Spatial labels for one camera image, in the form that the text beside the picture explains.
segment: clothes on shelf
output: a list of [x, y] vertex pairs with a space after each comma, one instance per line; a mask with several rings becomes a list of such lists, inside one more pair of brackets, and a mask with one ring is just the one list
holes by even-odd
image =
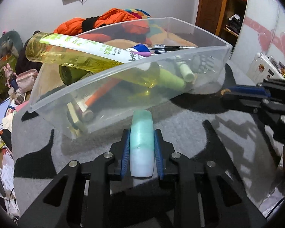
[[231, 31], [233, 31], [238, 35], [239, 32], [241, 31], [242, 24], [243, 24], [243, 18], [238, 14], [235, 14], [229, 18], [227, 27], [228, 29], [230, 29]]

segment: pink decoration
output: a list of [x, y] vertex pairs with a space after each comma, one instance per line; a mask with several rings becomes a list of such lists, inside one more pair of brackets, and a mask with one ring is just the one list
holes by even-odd
[[262, 52], [268, 51], [271, 39], [273, 38], [272, 43], [281, 52], [283, 52], [285, 56], [285, 32], [282, 32], [280, 37], [277, 37], [276, 35], [274, 35], [274, 30], [269, 31], [267, 28], [260, 25], [258, 22], [250, 19], [249, 17], [245, 17], [243, 23], [259, 33], [258, 39]]

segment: white wall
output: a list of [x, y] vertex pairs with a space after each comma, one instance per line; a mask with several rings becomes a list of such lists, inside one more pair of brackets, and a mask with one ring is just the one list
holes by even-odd
[[152, 17], [172, 16], [192, 22], [198, 0], [3, 0], [0, 4], [0, 37], [16, 30], [25, 42], [35, 30], [52, 32], [74, 17], [95, 17], [112, 7], [138, 8]]

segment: black pen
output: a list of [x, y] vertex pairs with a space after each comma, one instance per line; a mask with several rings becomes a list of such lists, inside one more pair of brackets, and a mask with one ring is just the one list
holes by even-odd
[[165, 46], [165, 47], [150, 47], [149, 50], [176, 51], [176, 50], [193, 49], [193, 48], [197, 48], [197, 47], [190, 47], [190, 46]]

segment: plastic storage bin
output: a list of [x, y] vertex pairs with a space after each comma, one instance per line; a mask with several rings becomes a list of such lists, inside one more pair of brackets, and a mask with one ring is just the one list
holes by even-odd
[[[166, 17], [127, 21], [104, 26], [79, 35], [119, 48], [136, 43], [198, 46], [168, 52], [132, 61], [94, 74], [70, 86], [59, 76], [59, 66], [43, 64], [29, 100], [29, 112], [36, 111], [56, 129], [69, 138], [90, 133], [126, 117], [137, 109], [148, 109], [204, 84], [216, 81], [229, 56], [232, 46], [215, 35], [184, 21]], [[186, 63], [196, 79], [184, 82], [179, 62]], [[154, 85], [145, 87], [125, 80], [132, 71], [156, 66], [148, 74], [154, 76]], [[159, 79], [169, 71], [177, 81]], [[99, 98], [91, 107], [89, 119], [78, 111], [78, 100], [92, 95], [112, 78], [121, 81]]]

